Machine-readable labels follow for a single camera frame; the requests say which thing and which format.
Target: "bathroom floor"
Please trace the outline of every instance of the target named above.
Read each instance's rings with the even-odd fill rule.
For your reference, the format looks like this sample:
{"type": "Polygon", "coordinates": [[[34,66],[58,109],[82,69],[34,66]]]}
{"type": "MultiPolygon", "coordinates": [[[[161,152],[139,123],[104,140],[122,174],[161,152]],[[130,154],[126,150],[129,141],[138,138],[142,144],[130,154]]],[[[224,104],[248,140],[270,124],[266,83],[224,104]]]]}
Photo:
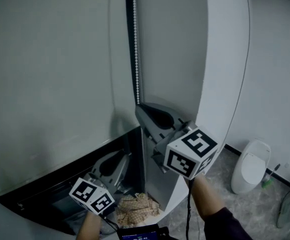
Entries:
{"type": "MultiPolygon", "coordinates": [[[[281,229],[276,227],[281,201],[290,188],[273,179],[272,184],[266,189],[258,185],[246,195],[234,194],[231,190],[231,177],[238,158],[236,154],[224,149],[206,177],[222,196],[227,208],[254,240],[290,240],[290,224],[281,229]]],[[[191,200],[191,207],[193,209],[189,225],[189,239],[205,240],[204,222],[194,209],[193,200],[191,200]]],[[[185,240],[186,217],[187,199],[183,200],[158,224],[160,227],[167,226],[172,237],[185,240]]]]}

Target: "sleeve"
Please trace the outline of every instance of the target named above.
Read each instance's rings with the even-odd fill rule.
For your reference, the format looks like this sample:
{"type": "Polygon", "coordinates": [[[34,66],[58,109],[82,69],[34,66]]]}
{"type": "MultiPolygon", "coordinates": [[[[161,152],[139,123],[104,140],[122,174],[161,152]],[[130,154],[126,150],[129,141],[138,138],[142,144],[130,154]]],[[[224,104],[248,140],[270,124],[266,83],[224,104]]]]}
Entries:
{"type": "Polygon", "coordinates": [[[252,240],[226,207],[205,219],[204,231],[206,240],[252,240]]]}

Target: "electronic device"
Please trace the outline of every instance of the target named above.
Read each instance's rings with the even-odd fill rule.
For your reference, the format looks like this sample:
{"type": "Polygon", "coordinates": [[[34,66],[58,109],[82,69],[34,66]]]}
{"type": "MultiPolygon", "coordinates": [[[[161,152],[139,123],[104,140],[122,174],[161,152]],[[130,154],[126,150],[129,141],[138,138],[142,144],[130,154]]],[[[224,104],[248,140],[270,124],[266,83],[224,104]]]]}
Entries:
{"type": "Polygon", "coordinates": [[[157,224],[117,230],[119,240],[175,240],[169,234],[169,229],[159,228],[157,224]]]}

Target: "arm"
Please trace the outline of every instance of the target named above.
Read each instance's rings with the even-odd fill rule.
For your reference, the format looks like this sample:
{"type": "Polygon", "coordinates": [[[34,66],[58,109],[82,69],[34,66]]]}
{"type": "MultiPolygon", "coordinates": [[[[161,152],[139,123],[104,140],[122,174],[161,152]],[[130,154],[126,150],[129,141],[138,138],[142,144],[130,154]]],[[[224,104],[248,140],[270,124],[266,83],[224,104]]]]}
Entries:
{"type": "Polygon", "coordinates": [[[101,217],[88,211],[85,220],[79,229],[76,240],[99,240],[101,217]]]}
{"type": "Polygon", "coordinates": [[[199,216],[205,219],[216,214],[225,207],[219,194],[211,187],[203,174],[198,175],[193,183],[191,195],[194,199],[199,216]]]}
{"type": "Polygon", "coordinates": [[[199,215],[205,221],[204,231],[207,240],[252,240],[240,222],[225,207],[221,197],[203,174],[195,177],[191,195],[199,215]]]}

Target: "black trim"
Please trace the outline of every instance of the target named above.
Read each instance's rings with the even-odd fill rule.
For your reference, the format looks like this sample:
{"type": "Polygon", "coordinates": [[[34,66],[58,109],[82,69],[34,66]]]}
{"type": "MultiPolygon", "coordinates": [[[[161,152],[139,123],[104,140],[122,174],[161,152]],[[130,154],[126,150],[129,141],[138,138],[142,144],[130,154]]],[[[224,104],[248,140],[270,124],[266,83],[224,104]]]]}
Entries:
{"type": "Polygon", "coordinates": [[[141,127],[137,127],[128,135],[128,143],[132,156],[130,157],[130,164],[138,166],[129,166],[125,180],[128,185],[134,187],[136,193],[145,193],[145,165],[143,159],[142,148],[142,131],[141,127]]]}
{"type": "MultiPolygon", "coordinates": [[[[235,155],[240,156],[242,154],[242,152],[238,151],[236,148],[233,148],[230,145],[225,144],[224,146],[225,149],[227,149],[228,151],[234,153],[235,155]]],[[[266,169],[266,173],[270,174],[272,171],[270,169],[266,169]]],[[[290,182],[286,179],[284,179],[283,177],[279,176],[278,174],[276,174],[275,172],[271,175],[273,178],[275,178],[276,180],[280,181],[281,183],[285,184],[286,186],[290,187],[290,182]]]]}
{"type": "MultiPolygon", "coordinates": [[[[127,21],[127,34],[128,34],[128,46],[129,46],[129,58],[130,58],[130,70],[131,70],[131,79],[133,84],[133,91],[134,91],[134,100],[135,104],[137,105],[137,90],[136,90],[136,62],[135,62],[135,46],[134,46],[134,12],[133,12],[133,0],[125,0],[125,6],[126,6],[126,21],[127,21]]],[[[135,130],[135,135],[133,136],[134,140],[134,152],[137,154],[138,164],[139,164],[139,174],[140,174],[140,184],[141,187],[139,188],[139,193],[143,192],[145,193],[145,165],[143,160],[143,144],[142,144],[142,131],[141,127],[138,127],[137,130],[135,130]]],[[[144,129],[144,133],[147,137],[150,136],[147,129],[144,129]]]]}

